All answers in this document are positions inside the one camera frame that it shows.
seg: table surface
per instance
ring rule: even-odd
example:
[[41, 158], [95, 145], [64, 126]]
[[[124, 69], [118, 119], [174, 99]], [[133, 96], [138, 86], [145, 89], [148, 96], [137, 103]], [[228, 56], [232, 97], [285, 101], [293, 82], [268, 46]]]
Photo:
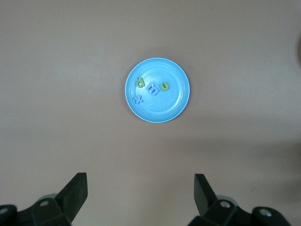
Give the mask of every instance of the table surface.
[[[248, 212], [301, 224], [301, 2], [0, 2], [0, 202], [19, 210], [86, 172], [74, 226], [186, 226], [195, 173]], [[124, 87], [179, 64], [184, 111], [139, 119]]]

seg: screw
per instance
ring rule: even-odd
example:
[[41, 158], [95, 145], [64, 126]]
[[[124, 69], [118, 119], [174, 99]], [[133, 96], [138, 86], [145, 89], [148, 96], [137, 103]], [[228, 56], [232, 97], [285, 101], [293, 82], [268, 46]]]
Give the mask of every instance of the screw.
[[40, 207], [47, 206], [48, 204], [49, 204], [48, 201], [43, 201], [43, 202], [40, 203]]
[[231, 207], [231, 205], [226, 201], [221, 201], [220, 205], [224, 208], [230, 208]]
[[270, 211], [268, 211], [267, 209], [260, 209], [259, 212], [264, 215], [265, 217], [271, 217], [272, 214]]
[[3, 208], [0, 210], [0, 214], [6, 213], [8, 211], [8, 208]]

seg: plate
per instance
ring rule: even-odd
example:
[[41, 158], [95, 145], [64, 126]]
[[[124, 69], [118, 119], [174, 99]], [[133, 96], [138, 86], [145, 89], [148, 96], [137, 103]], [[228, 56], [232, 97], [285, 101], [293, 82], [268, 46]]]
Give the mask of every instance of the plate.
[[183, 69], [165, 58], [136, 65], [126, 81], [126, 100], [141, 119], [160, 123], [177, 117], [186, 107], [190, 86]]

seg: beige tabletop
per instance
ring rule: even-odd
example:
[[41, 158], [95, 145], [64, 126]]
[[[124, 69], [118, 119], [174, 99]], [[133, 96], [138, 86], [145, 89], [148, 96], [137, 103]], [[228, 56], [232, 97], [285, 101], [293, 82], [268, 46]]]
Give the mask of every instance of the beige tabletop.
[[[0, 1], [0, 204], [86, 172], [74, 226], [186, 226], [204, 173], [244, 210], [301, 225], [300, 40], [296, 0]], [[190, 81], [166, 123], [125, 99], [151, 57]]]

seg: blue plate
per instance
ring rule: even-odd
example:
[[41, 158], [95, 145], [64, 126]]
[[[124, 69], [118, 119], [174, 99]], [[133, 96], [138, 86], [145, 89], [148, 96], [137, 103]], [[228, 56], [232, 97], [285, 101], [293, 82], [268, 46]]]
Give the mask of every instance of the blue plate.
[[126, 81], [126, 99], [131, 110], [149, 122], [166, 122], [186, 107], [190, 94], [188, 78], [175, 62], [151, 58], [133, 68]]

